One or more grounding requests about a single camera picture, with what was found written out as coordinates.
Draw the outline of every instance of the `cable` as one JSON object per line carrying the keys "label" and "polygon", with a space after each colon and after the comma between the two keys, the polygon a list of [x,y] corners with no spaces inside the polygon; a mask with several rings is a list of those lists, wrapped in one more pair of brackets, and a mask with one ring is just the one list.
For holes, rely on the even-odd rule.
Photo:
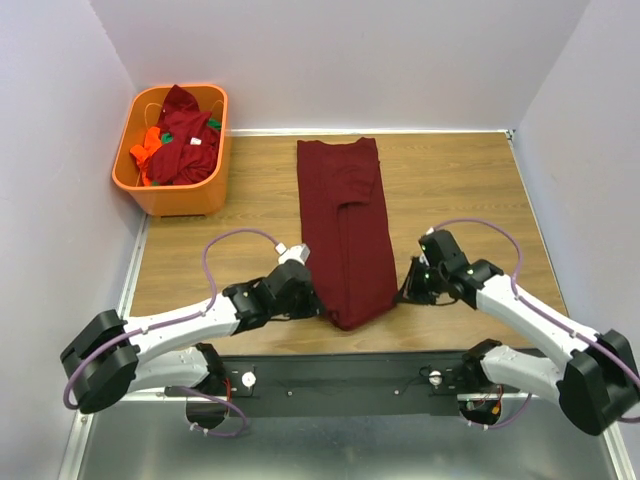
{"label": "cable", "polygon": [[396,390],[398,393],[396,393],[396,395],[404,395],[404,393],[408,390],[408,388],[411,385],[414,385],[416,383],[416,381],[420,380],[422,382],[424,382],[425,377],[421,374],[418,374],[416,377],[413,377],[411,380],[409,380],[407,383],[404,384],[404,386],[400,389],[400,390]]}
{"label": "cable", "polygon": [[[493,386],[497,386],[498,387],[498,402],[497,405],[500,405],[500,402],[502,401],[502,395],[504,394],[504,387],[502,385],[493,385]],[[480,402],[478,405],[475,405],[475,407],[479,407],[481,405],[484,405],[484,403],[487,401],[487,399],[491,396],[494,395],[495,392],[489,390],[489,392],[482,397],[480,400],[474,400],[473,403],[475,404],[475,402]]]}
{"label": "cable", "polygon": [[509,418],[507,418],[504,422],[496,423],[495,425],[484,425],[482,423],[476,423],[476,422],[472,422],[471,420],[467,420],[467,423],[469,423],[471,425],[478,425],[478,426],[482,427],[485,430],[497,430],[499,428],[504,428],[504,427],[506,427],[508,425],[511,425],[518,418],[520,418],[520,416],[524,413],[524,411],[529,406],[529,403],[531,402],[531,397],[532,396],[533,396],[532,394],[527,395],[527,398],[525,399],[524,403],[522,405],[520,405],[520,408],[518,409],[518,411],[516,413],[514,413],[513,415],[511,415]]}
{"label": "cable", "polygon": [[430,305],[430,307],[448,307],[449,305],[455,305],[456,303],[458,303],[458,299],[454,298],[453,300],[450,300],[448,302],[434,303],[434,304]]}
{"label": "cable", "polygon": [[[213,240],[211,240],[204,247],[204,250],[202,251],[202,270],[204,270],[204,274],[207,277],[207,281],[209,282],[209,286],[211,287],[211,300],[209,301],[209,303],[205,307],[204,312],[196,311],[196,312],[194,312],[192,314],[185,315],[185,316],[179,317],[179,318],[175,318],[173,320],[165,320],[164,322],[155,323],[153,325],[149,325],[149,328],[148,328],[147,331],[157,330],[159,328],[169,327],[171,325],[176,325],[178,323],[186,322],[188,320],[193,320],[194,318],[198,318],[198,317],[202,316],[204,313],[206,313],[209,310],[211,310],[211,308],[213,307],[213,305],[216,302],[216,296],[218,295],[218,287],[217,287],[216,282],[215,282],[215,280],[213,278],[213,275],[211,274],[211,270],[209,269],[209,266],[207,265],[207,254],[209,253],[209,249],[214,244],[218,243],[220,240],[222,240],[224,238],[230,237],[231,235],[235,235],[235,234],[238,234],[238,233],[255,233],[257,235],[261,235],[261,236],[265,237],[267,240],[271,241],[271,243],[273,243],[275,246],[279,245],[279,242],[274,237],[272,237],[271,235],[269,235],[266,232],[263,232],[262,230],[258,230],[257,228],[238,228],[238,229],[231,230],[229,232],[223,233],[222,235],[218,235]],[[89,356],[87,356],[87,358],[85,358],[80,363],[80,365],[78,365],[78,368],[76,368],[74,370],[74,372],[71,374],[71,376],[69,377],[69,381],[67,382],[66,386],[64,387],[64,393],[63,393],[63,397],[62,397],[62,401],[64,403],[64,406],[67,407],[70,410],[77,410],[78,409],[78,405],[71,402],[71,399],[70,399],[71,391],[73,390],[73,386],[76,383],[76,381],[78,380],[78,378],[80,378],[80,375],[82,375],[82,373],[89,366],[89,364],[91,364],[91,362],[93,362],[96,358],[98,358],[100,355],[102,355],[104,352],[106,352],[110,348],[112,348],[112,347],[114,347],[114,346],[118,345],[119,343],[122,343],[122,342],[124,342],[126,340],[129,340],[130,338],[132,338],[132,337],[134,337],[136,335],[140,335],[140,334],[143,334],[143,333],[145,333],[145,332],[143,331],[142,328],[138,328],[138,329],[132,330],[130,332],[122,333],[122,334],[118,335],[117,337],[112,338],[108,342],[102,344],[100,347],[96,348],[93,352],[91,352],[91,354],[89,354]],[[223,401],[223,400],[221,400],[221,399],[219,399],[217,397],[212,397],[212,396],[209,396],[209,395],[205,395],[204,393],[198,392],[197,390],[194,390],[194,389],[191,389],[191,388],[188,388],[188,387],[180,387],[180,388],[182,390],[186,391],[187,393],[190,393],[191,395],[200,396],[200,397],[205,398],[207,400],[211,400],[212,402],[220,403],[220,404],[226,406],[227,408],[235,411],[243,419],[242,428],[240,430],[238,430],[237,432],[234,432],[233,434],[215,434],[215,432],[208,432],[208,434],[214,435],[214,436],[232,437],[232,436],[235,436],[235,435],[239,434],[248,425],[248,421],[247,421],[247,418],[246,418],[245,414],[242,412],[242,410],[240,410],[240,408],[238,408],[237,406],[233,405],[232,403],[227,402],[227,401]]]}
{"label": "cable", "polygon": [[[229,381],[228,378],[225,378],[222,384],[225,387],[227,387],[227,402],[231,402],[231,382]],[[227,408],[227,411],[225,412],[225,416],[228,417],[230,414],[231,414],[231,411]]]}
{"label": "cable", "polygon": [[[435,227],[433,227],[433,229],[434,230],[439,230],[442,227],[445,227],[446,225],[451,225],[452,223],[479,223],[481,225],[486,225],[487,227],[489,227],[489,228],[495,230],[496,232],[501,233],[502,235],[504,235],[511,242],[511,244],[515,247],[516,252],[518,254],[518,263],[516,264],[516,268],[513,270],[513,273],[511,274],[511,290],[513,291],[513,294],[516,296],[516,299],[521,301],[523,305],[525,305],[530,310],[532,310],[533,312],[535,312],[538,315],[540,315],[545,320],[548,320],[549,322],[551,322],[553,325],[555,325],[559,329],[567,332],[571,336],[575,336],[575,338],[577,338],[578,340],[581,340],[584,343],[586,343],[587,345],[589,345],[590,347],[593,347],[596,350],[598,350],[598,352],[600,352],[601,354],[606,356],[618,368],[620,368],[620,370],[622,370],[624,372],[624,374],[631,379],[631,381],[635,384],[636,388],[640,389],[640,377],[638,377],[638,375],[633,370],[631,370],[631,368],[629,368],[616,355],[611,353],[609,350],[607,350],[605,347],[603,347],[599,343],[594,342],[589,337],[581,334],[580,332],[574,332],[570,327],[566,326],[560,320],[558,320],[558,319],[554,318],[553,316],[549,315],[548,313],[542,311],[541,309],[539,309],[538,307],[533,305],[531,302],[529,302],[526,298],[522,297],[518,293],[518,285],[516,284],[516,280],[518,278],[518,275],[520,274],[520,270],[522,269],[522,263],[524,261],[524,255],[522,253],[522,249],[520,248],[520,244],[518,243],[518,241],[511,234],[509,234],[506,230],[504,230],[503,228],[499,227],[495,223],[489,222],[487,220],[482,220],[481,218],[474,218],[474,217],[464,217],[464,218],[456,218],[456,219],[453,219],[453,220],[447,220],[446,222],[442,222],[442,223],[436,225]],[[633,418],[620,418],[619,421],[622,422],[622,423],[640,423],[640,416],[633,417]]]}
{"label": "cable", "polygon": [[182,390],[184,393],[186,393],[188,395],[192,395],[194,397],[205,398],[205,399],[210,400],[210,401],[212,401],[214,403],[219,403],[223,407],[227,407],[227,409],[233,410],[234,412],[236,412],[238,414],[238,416],[240,417],[240,419],[242,420],[242,425],[240,426],[240,428],[238,428],[237,430],[235,430],[233,432],[229,432],[229,433],[215,432],[213,430],[209,430],[208,428],[203,428],[200,425],[198,425],[197,423],[192,423],[191,424],[191,430],[197,430],[198,432],[202,432],[205,435],[209,435],[211,437],[230,438],[230,437],[237,437],[242,432],[244,432],[247,429],[247,427],[249,426],[249,419],[244,414],[244,412],[240,409],[240,407],[238,407],[237,405],[234,405],[233,403],[229,402],[228,400],[223,400],[222,398],[214,397],[212,395],[207,395],[206,393],[199,392],[198,390],[194,390],[193,388],[189,388],[189,387],[178,387],[178,389]]}
{"label": "cable", "polygon": [[504,396],[504,386],[500,385],[500,396],[498,397],[498,406],[502,409],[502,397]]}

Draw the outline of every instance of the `white wall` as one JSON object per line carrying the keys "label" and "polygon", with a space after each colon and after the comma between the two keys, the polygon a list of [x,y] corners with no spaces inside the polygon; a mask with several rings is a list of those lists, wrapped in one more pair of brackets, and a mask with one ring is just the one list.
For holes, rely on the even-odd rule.
{"label": "white wall", "polygon": [[515,127],[588,0],[92,0],[137,87],[209,82],[235,128]]}
{"label": "white wall", "polygon": [[[571,315],[640,360],[640,3],[593,0],[515,136]],[[640,468],[640,427],[624,429]]]}
{"label": "white wall", "polygon": [[114,306],[140,212],[110,180],[134,87],[86,0],[0,3],[0,477],[57,478],[58,356]]}

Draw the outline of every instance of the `screw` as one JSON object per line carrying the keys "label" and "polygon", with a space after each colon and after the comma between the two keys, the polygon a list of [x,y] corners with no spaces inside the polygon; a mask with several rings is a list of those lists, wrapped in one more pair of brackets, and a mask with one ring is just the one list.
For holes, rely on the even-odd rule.
{"label": "screw", "polygon": [[429,383],[434,387],[440,385],[442,383],[442,374],[438,370],[429,373]]}

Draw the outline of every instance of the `clothing pile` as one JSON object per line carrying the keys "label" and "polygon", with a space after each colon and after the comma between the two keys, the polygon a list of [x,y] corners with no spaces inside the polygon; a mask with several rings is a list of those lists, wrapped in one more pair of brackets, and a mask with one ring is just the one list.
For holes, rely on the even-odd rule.
{"label": "clothing pile", "polygon": [[158,123],[142,145],[130,150],[143,185],[191,185],[207,179],[218,162],[220,128],[211,112],[200,111],[193,95],[174,85]]}

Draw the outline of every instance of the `gray metal surface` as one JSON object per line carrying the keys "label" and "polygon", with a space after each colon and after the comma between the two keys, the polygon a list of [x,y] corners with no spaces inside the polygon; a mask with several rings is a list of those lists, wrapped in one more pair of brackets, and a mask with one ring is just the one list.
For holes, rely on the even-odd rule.
{"label": "gray metal surface", "polygon": [[[507,399],[511,408],[522,399]],[[534,400],[513,425],[427,415],[263,418],[236,439],[190,432],[180,401],[127,401],[94,416],[85,480],[570,480],[618,478],[603,438]]]}

